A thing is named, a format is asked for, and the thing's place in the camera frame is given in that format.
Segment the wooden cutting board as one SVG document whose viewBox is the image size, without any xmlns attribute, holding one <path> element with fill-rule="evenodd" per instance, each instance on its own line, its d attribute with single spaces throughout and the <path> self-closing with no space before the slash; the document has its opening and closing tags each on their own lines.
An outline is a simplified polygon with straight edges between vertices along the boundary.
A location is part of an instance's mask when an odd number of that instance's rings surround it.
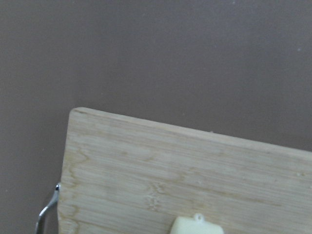
<svg viewBox="0 0 312 234">
<path fill-rule="evenodd" d="M 168 234 L 180 216 L 225 234 L 309 234 L 312 154 L 77 107 L 60 182 L 60 234 Z"/>
</svg>

